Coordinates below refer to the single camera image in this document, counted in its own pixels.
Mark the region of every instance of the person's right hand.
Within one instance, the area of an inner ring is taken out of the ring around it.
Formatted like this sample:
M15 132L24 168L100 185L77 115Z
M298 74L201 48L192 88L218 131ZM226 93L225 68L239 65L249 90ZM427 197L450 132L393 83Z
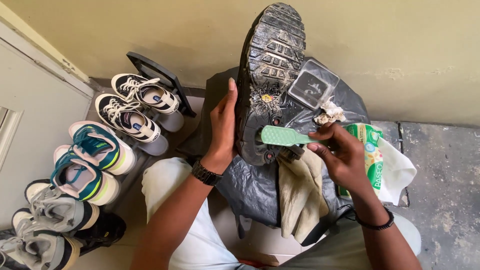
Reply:
M317 140L328 140L328 148L319 143L309 143L307 148L325 161L333 182L350 193L359 193L372 188L365 173L363 143L335 123L325 123L317 132L308 136Z

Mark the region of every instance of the teal sneaker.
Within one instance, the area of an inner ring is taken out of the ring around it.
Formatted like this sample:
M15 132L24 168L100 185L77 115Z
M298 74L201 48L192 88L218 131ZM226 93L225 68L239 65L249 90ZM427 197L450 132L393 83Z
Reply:
M68 129L72 150L100 170L119 175L130 172L137 162L134 151L115 132L94 121L79 121Z
M111 174L82 160L69 145L59 146L53 156L55 170L50 182L76 200L104 205L120 192L120 183Z

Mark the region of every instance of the shoe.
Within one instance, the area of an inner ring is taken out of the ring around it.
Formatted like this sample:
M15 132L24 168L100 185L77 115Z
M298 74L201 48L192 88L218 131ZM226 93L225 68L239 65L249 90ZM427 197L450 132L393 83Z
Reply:
M125 221L114 213L101 212L97 222L88 230L77 231L75 238L95 242L100 246L111 246L118 242L127 229Z
M134 151L120 140L115 132L100 123L79 121L68 129L73 139L72 149L81 159L100 170L114 175L130 172L137 157Z
M283 126L280 95L299 75L305 50L303 30L300 15L291 6L275 3L255 19L243 44L235 106L236 146L251 165L269 164L280 151L255 138L266 125Z
M95 100L95 108L100 118L109 127L118 129L133 138L151 143L158 139L160 128L136 108L139 102L126 103L119 96L102 94Z
M27 185L25 198L34 220L56 232L85 230L98 219L100 209L86 201L77 201L54 187L50 179L35 180Z
M16 243L16 255L32 270L67 270L80 255L78 240L42 226L27 208L14 213L12 226L17 236L7 242Z
M126 102L137 100L155 110L170 114L179 107L177 98L157 85L160 79L148 80L135 74L118 74L112 78L113 90Z
M100 206L112 202L120 193L120 183L111 174L80 159L69 145L59 146L53 161L55 170L50 183L76 200Z

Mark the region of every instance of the black bracelet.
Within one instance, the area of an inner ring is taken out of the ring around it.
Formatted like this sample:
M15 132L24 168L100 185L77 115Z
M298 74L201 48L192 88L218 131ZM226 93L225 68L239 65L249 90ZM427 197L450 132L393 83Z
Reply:
M370 224L366 224L365 222L363 222L361 219L359 219L358 215L357 215L357 212L353 209L352 205L351 204L346 204L346 205L343 205L339 208L337 208L337 210L341 210L343 207L348 207L350 208L354 213L355 213L355 219L351 219L351 218L348 218L346 217L347 219L349 220L352 220L352 221L357 221L360 225L362 225L363 227L367 228L367 229L370 229L370 230L376 230L376 231L381 231L381 230L385 230L387 228L390 228L392 227L392 224L393 224L393 221L394 221L394 216L393 216L393 213L388 210L387 207L384 206L385 208L385 211L387 211L388 213L388 217L390 218L388 220L387 223L385 223L384 225L381 225L381 226L373 226L373 225L370 225Z

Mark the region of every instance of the yellow wall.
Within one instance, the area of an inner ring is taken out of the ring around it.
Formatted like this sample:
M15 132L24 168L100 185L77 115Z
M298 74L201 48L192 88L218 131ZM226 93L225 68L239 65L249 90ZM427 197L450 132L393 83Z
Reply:
M238 65L273 1L0 0L91 77L133 72L125 53L203 87ZM290 0L307 56L344 79L374 119L480 125L480 1Z

